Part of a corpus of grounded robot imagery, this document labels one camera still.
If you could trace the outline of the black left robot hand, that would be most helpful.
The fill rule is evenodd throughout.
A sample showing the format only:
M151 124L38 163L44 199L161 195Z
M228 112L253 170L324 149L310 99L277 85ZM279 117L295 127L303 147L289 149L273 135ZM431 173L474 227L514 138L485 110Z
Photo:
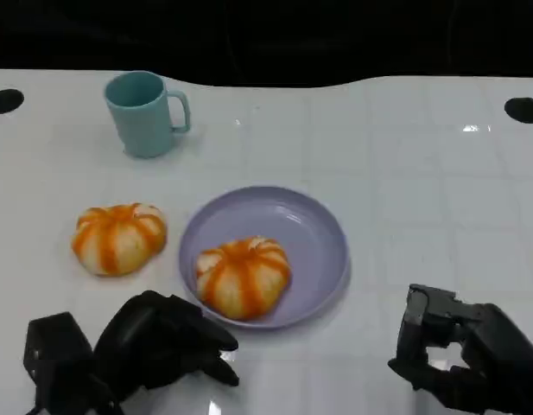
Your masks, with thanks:
M237 339L199 307L146 290L129 299L99 337L95 371L120 401L198 372L238 386L239 377L221 358L237 349Z

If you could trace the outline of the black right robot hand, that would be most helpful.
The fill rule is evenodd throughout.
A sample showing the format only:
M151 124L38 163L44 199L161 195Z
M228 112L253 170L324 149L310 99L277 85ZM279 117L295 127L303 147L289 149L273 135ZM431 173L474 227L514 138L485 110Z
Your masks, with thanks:
M429 348L461 346L464 367L433 367ZM443 406L533 414L533 344L493 303L463 303L455 292L412 284L389 367Z

